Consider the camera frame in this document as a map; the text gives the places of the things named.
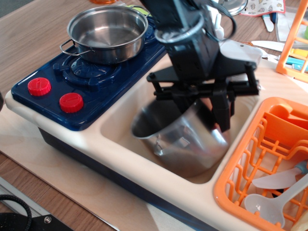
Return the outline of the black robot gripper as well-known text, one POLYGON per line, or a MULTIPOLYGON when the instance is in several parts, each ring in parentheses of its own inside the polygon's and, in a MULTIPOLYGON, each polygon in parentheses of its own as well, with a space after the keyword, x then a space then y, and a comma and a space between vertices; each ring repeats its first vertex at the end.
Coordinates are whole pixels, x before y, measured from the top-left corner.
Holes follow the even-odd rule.
POLYGON ((204 21, 182 30, 157 29, 154 35, 172 66, 151 73, 147 80, 158 100, 173 99, 182 114, 198 98, 210 97, 216 123, 225 132, 231 128, 234 98, 259 93, 256 63, 226 57, 210 38, 212 31, 213 25, 204 21))

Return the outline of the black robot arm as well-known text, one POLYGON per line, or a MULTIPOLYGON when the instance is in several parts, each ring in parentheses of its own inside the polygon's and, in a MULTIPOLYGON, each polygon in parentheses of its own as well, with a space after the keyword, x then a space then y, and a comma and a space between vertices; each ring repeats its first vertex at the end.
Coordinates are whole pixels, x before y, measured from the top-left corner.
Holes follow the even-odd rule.
POLYGON ((158 100, 173 100, 181 112, 208 98, 221 131, 231 126, 238 96, 257 95, 256 63, 230 38, 215 32, 211 9, 230 13, 213 0, 145 0, 154 19, 156 39, 164 45, 171 67, 151 73, 147 80, 158 100))

